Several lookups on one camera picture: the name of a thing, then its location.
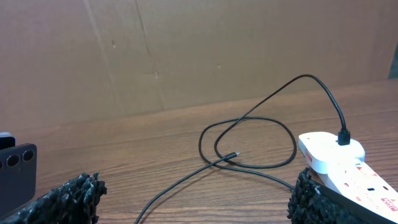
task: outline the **brown wall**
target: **brown wall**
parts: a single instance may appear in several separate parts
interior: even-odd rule
[[[387,78],[396,0],[2,0],[0,130]],[[301,81],[289,91],[317,88]]]

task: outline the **wooden table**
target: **wooden table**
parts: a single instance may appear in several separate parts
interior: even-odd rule
[[[398,80],[331,90],[352,138],[366,149],[367,163],[398,189]],[[197,148],[203,128],[241,116],[259,100],[14,134],[19,143],[31,142],[39,148],[36,197],[81,172],[99,171],[108,187],[98,207],[99,222],[134,223],[153,196],[205,165]],[[340,129],[338,115],[321,89],[276,96],[252,115],[282,121],[296,138],[310,131],[337,133]],[[217,159],[213,142],[225,127],[217,126],[205,135],[204,152],[212,160]],[[219,149],[223,154],[241,152],[234,160],[247,164],[275,164],[290,156],[292,143],[277,124],[245,121],[221,140]],[[287,166],[261,171],[293,185],[306,166],[299,151]],[[161,197],[145,223],[289,223],[289,197],[286,187],[271,180],[212,167]]]

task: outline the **cable plug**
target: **cable plug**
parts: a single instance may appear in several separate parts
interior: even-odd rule
[[[229,160],[229,159],[235,158],[235,157],[238,156],[239,154],[240,154],[240,152],[231,152],[231,153],[225,155],[225,156],[223,157],[223,160],[224,160],[224,161],[227,161],[227,160]]]
[[[341,129],[338,132],[337,143],[340,146],[348,145],[350,140],[351,140],[351,133],[347,129]]]

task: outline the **red label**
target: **red label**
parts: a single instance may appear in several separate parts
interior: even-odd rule
[[[305,154],[307,155],[307,157],[310,159],[310,161],[312,162],[312,157],[310,155],[310,153],[308,152],[308,150],[305,151]]]
[[[391,211],[398,211],[398,208],[388,200],[388,198],[382,198],[381,199],[390,209]]]

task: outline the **white charger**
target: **white charger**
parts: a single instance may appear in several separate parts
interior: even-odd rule
[[[351,139],[340,146],[326,132],[301,134],[298,146],[323,183],[335,192],[398,223],[398,193],[365,162],[362,145]]]

